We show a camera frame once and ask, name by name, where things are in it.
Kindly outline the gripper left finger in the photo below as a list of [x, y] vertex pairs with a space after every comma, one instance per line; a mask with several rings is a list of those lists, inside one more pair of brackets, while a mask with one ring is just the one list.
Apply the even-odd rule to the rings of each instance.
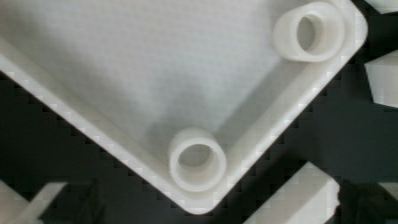
[[0, 224], [105, 224], [100, 183], [50, 182], [27, 200], [0, 180]]

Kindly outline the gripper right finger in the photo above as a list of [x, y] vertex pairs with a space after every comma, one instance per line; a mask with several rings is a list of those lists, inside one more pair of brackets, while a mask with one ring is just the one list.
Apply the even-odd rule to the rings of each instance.
[[398, 183], [340, 185], [338, 224], [398, 224]]

